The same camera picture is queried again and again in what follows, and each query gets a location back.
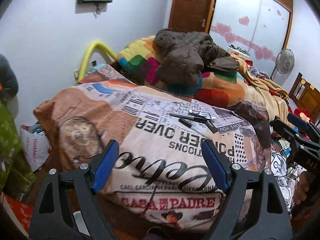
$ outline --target wooden headboard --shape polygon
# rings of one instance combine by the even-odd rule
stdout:
[[[306,109],[316,124],[320,122],[320,93],[313,85],[302,78],[301,73],[298,74],[289,97],[300,110]]]

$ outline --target colorful blanket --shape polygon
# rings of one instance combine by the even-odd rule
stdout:
[[[118,63],[132,81],[230,109],[252,124],[263,148],[269,147],[269,122],[276,115],[287,122],[289,99],[280,86],[271,80],[251,76],[246,59],[236,54],[231,56],[240,64],[238,71],[203,73],[196,88],[166,85],[156,76],[163,58],[157,53],[154,38],[137,40],[118,54]]]
[[[270,148],[263,150],[250,123],[232,111],[137,86],[109,65],[88,79],[92,82],[93,78],[104,81],[63,90],[34,113],[52,145],[52,158],[61,163],[63,171],[90,162],[115,139],[120,154],[100,193],[149,221],[205,231],[224,196],[201,155],[205,138],[169,112],[209,112],[217,118],[217,133],[204,124],[193,125],[213,140],[221,154],[252,171],[270,165]],[[247,195],[240,218],[249,203]]]

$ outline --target dark sleeve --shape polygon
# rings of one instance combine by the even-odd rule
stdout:
[[[0,84],[2,90],[11,98],[18,93],[19,87],[16,75],[12,71],[8,60],[0,54]]]

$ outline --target hand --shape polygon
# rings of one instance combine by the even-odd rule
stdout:
[[[309,182],[307,180],[307,172],[304,171],[300,174],[300,181],[297,184],[296,190],[294,191],[293,200],[296,205],[299,205],[302,201],[307,199],[307,194],[309,190]]]

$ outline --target metal bolt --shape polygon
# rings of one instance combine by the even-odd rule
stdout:
[[[271,175],[271,174],[272,174],[272,171],[269,170],[269,169],[264,169],[264,173],[267,174],[267,175]]]
[[[51,169],[51,170],[49,170],[49,174],[50,174],[50,175],[56,174],[56,172],[57,172],[56,169]]]
[[[81,170],[86,170],[88,167],[89,167],[89,164],[88,164],[88,163],[82,163],[82,164],[80,165],[80,169],[81,169]]]
[[[234,163],[233,165],[232,165],[232,168],[234,169],[234,170],[239,170],[239,169],[241,169],[241,166],[238,164],[238,163]]]

